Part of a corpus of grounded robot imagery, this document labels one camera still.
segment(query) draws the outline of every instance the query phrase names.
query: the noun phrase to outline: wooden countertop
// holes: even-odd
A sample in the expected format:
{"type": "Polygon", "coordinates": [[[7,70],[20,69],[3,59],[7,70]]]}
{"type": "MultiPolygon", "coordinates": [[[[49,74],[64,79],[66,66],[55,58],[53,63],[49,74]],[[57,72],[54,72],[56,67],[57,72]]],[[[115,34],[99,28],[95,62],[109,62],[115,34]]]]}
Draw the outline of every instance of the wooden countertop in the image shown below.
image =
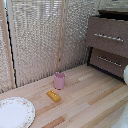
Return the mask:
{"type": "Polygon", "coordinates": [[[66,85],[53,87],[53,76],[0,95],[0,100],[23,97],[31,101],[36,117],[30,128],[110,128],[128,102],[128,86],[90,66],[65,71],[66,85]],[[54,103],[46,92],[54,90],[54,103]]]}

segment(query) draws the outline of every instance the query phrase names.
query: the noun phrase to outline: yellow sponge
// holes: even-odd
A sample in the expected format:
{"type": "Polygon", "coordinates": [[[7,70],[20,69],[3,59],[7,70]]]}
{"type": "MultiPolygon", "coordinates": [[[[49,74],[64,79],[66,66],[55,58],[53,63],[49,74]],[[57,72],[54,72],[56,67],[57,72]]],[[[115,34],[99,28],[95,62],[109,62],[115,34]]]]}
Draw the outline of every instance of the yellow sponge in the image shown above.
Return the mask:
{"type": "Polygon", "coordinates": [[[47,95],[55,102],[61,99],[61,97],[56,94],[53,90],[47,92],[47,95]]]}

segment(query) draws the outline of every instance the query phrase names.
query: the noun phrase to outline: cabinet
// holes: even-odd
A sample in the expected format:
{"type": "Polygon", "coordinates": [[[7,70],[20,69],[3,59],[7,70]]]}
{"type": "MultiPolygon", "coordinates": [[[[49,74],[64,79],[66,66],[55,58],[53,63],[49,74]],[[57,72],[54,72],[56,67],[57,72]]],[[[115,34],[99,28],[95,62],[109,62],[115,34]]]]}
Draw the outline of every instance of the cabinet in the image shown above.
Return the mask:
{"type": "Polygon", "coordinates": [[[101,12],[89,19],[86,45],[93,47],[90,64],[123,78],[128,65],[128,15],[101,12]]]}

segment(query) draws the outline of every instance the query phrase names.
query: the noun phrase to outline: drawer handle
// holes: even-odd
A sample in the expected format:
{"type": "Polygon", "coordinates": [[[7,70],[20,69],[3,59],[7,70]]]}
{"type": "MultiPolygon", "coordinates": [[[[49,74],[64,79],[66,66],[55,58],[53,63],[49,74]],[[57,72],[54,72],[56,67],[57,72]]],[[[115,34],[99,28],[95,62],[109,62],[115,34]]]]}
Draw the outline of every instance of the drawer handle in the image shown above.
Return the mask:
{"type": "Polygon", "coordinates": [[[97,56],[97,58],[102,59],[102,60],[105,60],[105,61],[107,61],[107,62],[109,62],[109,63],[115,64],[115,65],[121,67],[121,64],[118,64],[118,63],[116,63],[116,62],[113,62],[113,61],[111,61],[111,60],[108,60],[108,59],[106,59],[106,58],[103,58],[103,57],[101,57],[101,56],[97,56]]]}
{"type": "Polygon", "coordinates": [[[94,36],[98,36],[98,37],[103,37],[103,38],[107,38],[107,39],[112,39],[112,40],[116,40],[116,41],[121,41],[121,42],[124,42],[124,40],[122,40],[121,38],[113,38],[113,37],[110,37],[110,36],[104,36],[104,35],[101,35],[101,34],[94,34],[94,36]]]}

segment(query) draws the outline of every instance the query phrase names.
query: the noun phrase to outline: small pink glass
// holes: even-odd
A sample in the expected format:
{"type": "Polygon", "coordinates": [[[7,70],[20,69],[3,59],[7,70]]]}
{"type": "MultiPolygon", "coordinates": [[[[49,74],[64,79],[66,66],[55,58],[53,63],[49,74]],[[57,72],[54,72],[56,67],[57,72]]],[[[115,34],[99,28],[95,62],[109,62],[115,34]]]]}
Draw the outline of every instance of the small pink glass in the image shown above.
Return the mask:
{"type": "Polygon", "coordinates": [[[64,73],[56,72],[54,75],[54,87],[56,89],[62,89],[65,85],[65,77],[66,75],[64,73]]]}

